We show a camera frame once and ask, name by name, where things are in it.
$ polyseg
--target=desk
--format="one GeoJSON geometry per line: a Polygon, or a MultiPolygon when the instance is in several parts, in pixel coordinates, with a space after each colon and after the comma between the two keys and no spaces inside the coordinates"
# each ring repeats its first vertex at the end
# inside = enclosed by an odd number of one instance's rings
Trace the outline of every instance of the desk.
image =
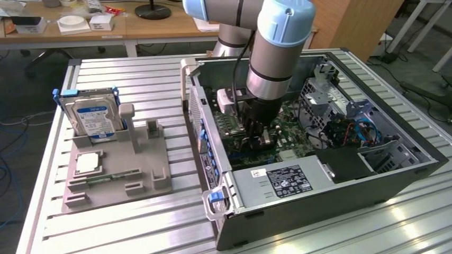
{"type": "Polygon", "coordinates": [[[42,34],[4,34],[0,23],[0,50],[8,49],[48,49],[88,46],[124,45],[126,55],[136,57],[134,46],[141,43],[216,41],[217,32],[202,33],[196,29],[193,19],[185,14],[181,4],[170,4],[172,15],[168,19],[150,21],[134,15],[134,7],[144,3],[106,3],[108,6],[125,9],[128,16],[114,17],[112,31],[93,31],[72,35],[61,35],[56,20],[61,12],[69,12],[69,7],[45,8],[41,2],[28,2],[26,10],[36,16],[42,16],[50,23],[42,34]]]}
{"type": "MultiPolygon", "coordinates": [[[[450,135],[352,53],[338,49],[329,51],[440,152],[452,158],[450,135]]],[[[452,162],[448,162],[388,202],[234,250],[216,252],[180,101],[180,61],[204,56],[93,59],[68,67],[62,89],[101,88],[114,83],[121,102],[134,104],[134,126],[144,125],[148,119],[158,119],[174,192],[76,214],[61,214],[73,130],[57,107],[17,253],[370,254],[450,250],[452,162]]],[[[340,75],[338,79],[352,99],[362,98],[360,90],[350,89],[346,77],[340,75]]]]}

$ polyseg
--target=motherboard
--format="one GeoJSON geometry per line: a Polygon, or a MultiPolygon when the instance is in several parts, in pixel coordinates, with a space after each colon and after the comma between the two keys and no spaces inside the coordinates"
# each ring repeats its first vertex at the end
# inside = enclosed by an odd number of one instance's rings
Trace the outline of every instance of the motherboard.
{"type": "Polygon", "coordinates": [[[313,153],[316,147],[294,117],[294,102],[284,102],[278,116],[272,122],[269,134],[272,137],[277,137],[277,142],[276,146],[266,151],[242,151],[245,131],[237,117],[232,114],[222,114],[214,101],[210,108],[233,170],[292,160],[313,153]]]}

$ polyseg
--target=paper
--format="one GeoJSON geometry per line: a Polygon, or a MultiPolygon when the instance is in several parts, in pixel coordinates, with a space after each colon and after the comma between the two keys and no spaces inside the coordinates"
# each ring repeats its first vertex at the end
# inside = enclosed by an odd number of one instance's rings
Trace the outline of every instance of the paper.
{"type": "Polygon", "coordinates": [[[8,6],[8,8],[0,7],[0,16],[1,17],[9,17],[9,15],[20,16],[21,9],[24,8],[25,5],[26,3],[17,1],[0,1],[0,6],[8,6]]]}
{"type": "Polygon", "coordinates": [[[196,27],[201,32],[217,32],[220,30],[218,24],[209,24],[209,22],[194,19],[194,18],[193,20],[194,20],[196,27]]]}

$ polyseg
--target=red object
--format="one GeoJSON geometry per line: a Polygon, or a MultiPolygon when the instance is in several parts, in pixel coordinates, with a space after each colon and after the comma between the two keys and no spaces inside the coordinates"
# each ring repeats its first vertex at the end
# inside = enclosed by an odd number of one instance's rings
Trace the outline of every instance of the red object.
{"type": "Polygon", "coordinates": [[[113,14],[114,16],[120,15],[125,11],[125,9],[122,8],[113,8],[109,6],[105,6],[105,8],[106,8],[105,12],[113,14]]]}
{"type": "Polygon", "coordinates": [[[348,127],[346,127],[346,132],[345,132],[345,138],[344,138],[344,144],[341,144],[342,146],[345,146],[345,143],[346,143],[346,136],[348,136],[348,132],[350,130],[350,127],[352,127],[353,123],[349,123],[348,127]]]}

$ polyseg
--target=hard drive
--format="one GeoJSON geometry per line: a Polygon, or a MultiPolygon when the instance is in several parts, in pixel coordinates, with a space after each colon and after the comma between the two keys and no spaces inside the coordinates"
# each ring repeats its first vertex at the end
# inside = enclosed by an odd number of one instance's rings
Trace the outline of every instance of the hard drive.
{"type": "Polygon", "coordinates": [[[61,106],[76,136],[89,136],[92,143],[116,140],[114,132],[125,129],[117,88],[68,89],[61,94],[54,89],[53,100],[61,106]]]}

